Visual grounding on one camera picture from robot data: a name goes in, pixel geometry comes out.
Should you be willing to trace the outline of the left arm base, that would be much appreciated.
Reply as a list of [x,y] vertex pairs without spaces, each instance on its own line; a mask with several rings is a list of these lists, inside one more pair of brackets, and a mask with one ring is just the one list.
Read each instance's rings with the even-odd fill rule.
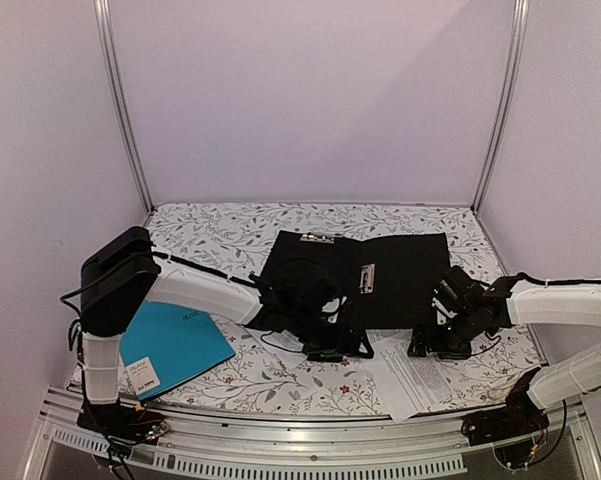
[[170,427],[159,412],[138,404],[91,404],[83,401],[77,426],[127,445],[155,445]]

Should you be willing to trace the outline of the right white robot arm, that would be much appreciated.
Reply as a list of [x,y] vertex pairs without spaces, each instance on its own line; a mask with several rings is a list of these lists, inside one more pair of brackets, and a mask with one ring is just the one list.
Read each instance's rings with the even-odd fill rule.
[[[412,331],[411,357],[434,353],[465,360],[472,341],[483,333],[526,325],[601,328],[601,279],[540,280],[520,272],[487,285],[453,266],[441,277],[431,300],[440,324]],[[523,375],[497,415],[497,427],[517,436],[552,405],[601,388],[601,342],[571,358]]]

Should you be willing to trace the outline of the printed paper sheet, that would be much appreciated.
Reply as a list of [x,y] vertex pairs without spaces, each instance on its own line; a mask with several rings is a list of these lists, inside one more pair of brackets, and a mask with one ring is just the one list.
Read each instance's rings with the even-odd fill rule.
[[261,336],[261,341],[272,348],[287,353],[302,353],[304,349],[304,344],[286,330],[265,333]]
[[465,367],[434,357],[411,358],[409,330],[369,330],[374,356],[363,362],[382,404],[398,423],[419,414],[459,411],[504,401],[506,385],[471,380]]

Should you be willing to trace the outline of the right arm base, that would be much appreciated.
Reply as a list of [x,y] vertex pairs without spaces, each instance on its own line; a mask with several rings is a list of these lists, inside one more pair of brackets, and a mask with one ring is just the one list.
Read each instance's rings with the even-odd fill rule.
[[538,440],[527,442],[521,447],[501,447],[497,450],[496,459],[509,469],[529,467],[545,440],[549,426],[547,414],[536,407],[528,396],[531,380],[539,371],[540,368],[536,367],[524,373],[507,395],[503,407],[476,411],[467,414],[462,420],[461,434],[471,446],[526,434],[540,434]]

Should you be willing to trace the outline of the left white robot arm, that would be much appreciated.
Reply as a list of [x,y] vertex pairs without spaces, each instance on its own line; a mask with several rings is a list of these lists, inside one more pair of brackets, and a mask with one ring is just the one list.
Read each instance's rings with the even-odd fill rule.
[[262,271],[241,279],[158,249],[147,229],[131,227],[81,266],[81,285],[62,296],[81,330],[83,397],[91,419],[108,434],[128,426],[118,404],[123,335],[147,304],[201,311],[254,330],[288,332],[312,361],[374,351],[356,317],[356,243],[281,231]]

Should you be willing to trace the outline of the black clip folder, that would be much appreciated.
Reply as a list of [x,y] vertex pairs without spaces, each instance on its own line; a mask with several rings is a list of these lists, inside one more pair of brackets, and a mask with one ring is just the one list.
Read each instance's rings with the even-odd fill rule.
[[261,270],[274,280],[283,261],[301,257],[322,264],[348,297],[344,319],[366,329],[412,329],[437,324],[433,290],[450,268],[445,234],[389,235],[355,240],[340,235],[278,233]]

